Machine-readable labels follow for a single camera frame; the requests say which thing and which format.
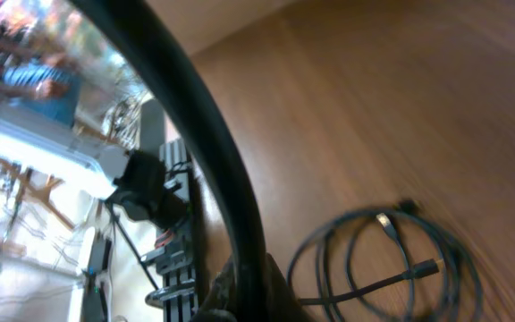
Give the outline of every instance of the cable connector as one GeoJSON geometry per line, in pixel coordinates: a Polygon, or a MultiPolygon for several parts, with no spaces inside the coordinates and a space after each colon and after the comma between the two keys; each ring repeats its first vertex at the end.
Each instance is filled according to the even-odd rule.
{"type": "Polygon", "coordinates": [[[429,259],[424,262],[420,262],[412,267],[411,270],[404,271],[402,273],[402,278],[409,279],[419,279],[423,277],[427,277],[430,275],[434,275],[440,272],[440,267],[443,266],[443,261],[441,259],[434,260],[429,259]]]}
{"type": "Polygon", "coordinates": [[[391,223],[391,219],[384,213],[376,215],[376,220],[383,227],[384,233],[389,236],[394,242],[399,242],[399,234],[397,230],[394,228],[393,223],[391,223]]]}

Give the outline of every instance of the floor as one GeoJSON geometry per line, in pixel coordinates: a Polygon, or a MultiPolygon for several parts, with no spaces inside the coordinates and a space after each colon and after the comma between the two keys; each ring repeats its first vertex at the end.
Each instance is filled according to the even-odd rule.
{"type": "MultiPolygon", "coordinates": [[[[410,196],[477,257],[486,319],[515,321],[515,2],[305,1],[194,63],[241,151],[282,270],[330,218],[410,196]]],[[[230,251],[215,204],[207,215],[214,274],[230,251]]],[[[405,229],[415,260],[435,255],[405,229]]],[[[347,291],[342,249],[334,245],[336,292],[347,291]]],[[[315,294],[311,259],[296,272],[300,296],[315,294]]],[[[378,229],[362,234],[354,267],[360,284],[402,271],[378,229]]],[[[418,286],[417,311],[438,287],[437,277],[418,286]]],[[[406,297],[401,284],[367,298],[401,313],[406,297]]],[[[356,301],[340,308],[375,319],[356,301]]]]}

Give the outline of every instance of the person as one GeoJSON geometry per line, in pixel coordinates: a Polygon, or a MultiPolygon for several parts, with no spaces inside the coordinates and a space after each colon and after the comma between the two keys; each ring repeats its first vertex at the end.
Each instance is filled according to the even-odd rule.
{"type": "Polygon", "coordinates": [[[19,97],[20,106],[70,128],[79,103],[81,77],[76,63],[66,54],[43,55],[0,37],[0,54],[20,57],[25,64],[0,64],[0,91],[19,97]]]}

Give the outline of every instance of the blue shirt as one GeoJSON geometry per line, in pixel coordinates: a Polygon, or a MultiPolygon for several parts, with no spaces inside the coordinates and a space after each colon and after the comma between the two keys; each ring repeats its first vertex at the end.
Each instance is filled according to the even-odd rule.
{"type": "Polygon", "coordinates": [[[37,86],[41,81],[52,80],[68,86],[62,97],[33,100],[23,98],[20,106],[42,114],[53,121],[72,127],[75,110],[79,104],[81,79],[78,74],[42,64],[25,64],[7,68],[2,81],[10,86],[37,86]]]}

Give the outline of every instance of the wall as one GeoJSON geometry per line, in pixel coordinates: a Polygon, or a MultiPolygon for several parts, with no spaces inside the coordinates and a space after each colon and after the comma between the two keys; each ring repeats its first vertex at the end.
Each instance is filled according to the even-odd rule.
{"type": "Polygon", "coordinates": [[[148,0],[189,55],[296,0],[148,0]]]}

